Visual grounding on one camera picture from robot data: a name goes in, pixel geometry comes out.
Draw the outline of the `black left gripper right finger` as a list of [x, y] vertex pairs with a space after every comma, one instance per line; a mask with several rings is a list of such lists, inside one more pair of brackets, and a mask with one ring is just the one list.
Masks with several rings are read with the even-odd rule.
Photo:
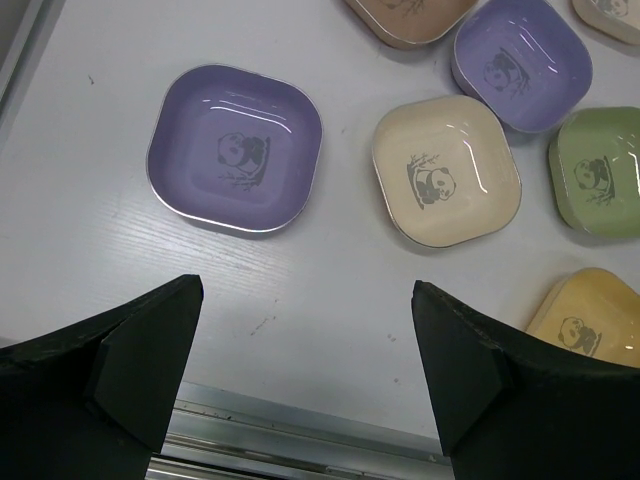
[[635, 479], [639, 372], [553, 346], [418, 281], [411, 311], [458, 479]]

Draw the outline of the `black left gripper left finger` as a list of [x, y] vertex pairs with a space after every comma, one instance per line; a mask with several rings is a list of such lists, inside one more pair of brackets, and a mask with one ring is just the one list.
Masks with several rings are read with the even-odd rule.
[[142, 479], [160, 452], [203, 303], [182, 275], [1, 350], [4, 479]]

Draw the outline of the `yellow panda plate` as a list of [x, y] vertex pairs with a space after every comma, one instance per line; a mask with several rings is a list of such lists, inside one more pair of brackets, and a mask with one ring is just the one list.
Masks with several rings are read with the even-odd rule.
[[598, 360], [639, 366], [639, 294], [617, 275], [585, 268], [549, 291], [526, 332]]

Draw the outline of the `cream panda plate front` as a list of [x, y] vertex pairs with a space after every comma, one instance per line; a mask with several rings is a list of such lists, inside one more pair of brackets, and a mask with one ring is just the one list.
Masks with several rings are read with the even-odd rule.
[[502, 125], [480, 101], [450, 95], [401, 105], [377, 124], [372, 161], [396, 228], [428, 248], [504, 229], [522, 183]]

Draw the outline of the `green panda plate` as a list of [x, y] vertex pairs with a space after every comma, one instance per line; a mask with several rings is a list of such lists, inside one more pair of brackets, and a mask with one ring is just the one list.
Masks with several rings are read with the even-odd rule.
[[639, 109], [594, 107], [572, 113], [553, 136], [548, 162], [557, 209], [590, 235], [639, 236]]

